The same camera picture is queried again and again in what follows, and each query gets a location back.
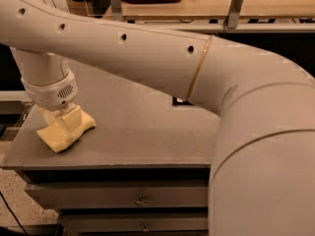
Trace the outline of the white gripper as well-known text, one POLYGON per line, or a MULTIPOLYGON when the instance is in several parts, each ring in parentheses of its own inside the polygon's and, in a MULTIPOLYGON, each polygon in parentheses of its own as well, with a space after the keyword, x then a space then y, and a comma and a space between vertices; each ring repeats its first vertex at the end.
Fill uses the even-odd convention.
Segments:
POLYGON ((35 86, 25 80, 22 80, 22 83, 30 99, 40 106, 39 112, 45 122, 52 124, 56 121, 58 134, 62 137, 63 143, 72 144, 82 135, 81 107, 72 105, 69 109, 63 109, 60 114, 58 111, 71 102, 78 93, 72 71, 69 71, 61 81, 47 86, 35 86))

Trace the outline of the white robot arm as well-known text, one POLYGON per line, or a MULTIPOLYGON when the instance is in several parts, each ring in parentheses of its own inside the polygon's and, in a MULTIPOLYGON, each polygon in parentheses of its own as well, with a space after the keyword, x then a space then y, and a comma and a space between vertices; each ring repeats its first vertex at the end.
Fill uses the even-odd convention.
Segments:
POLYGON ((92 19, 63 0, 0 0, 0 41, 62 150, 94 123, 57 92, 70 58, 220 117, 211 171, 212 236, 315 236, 315 88, 279 54, 213 35, 92 19))

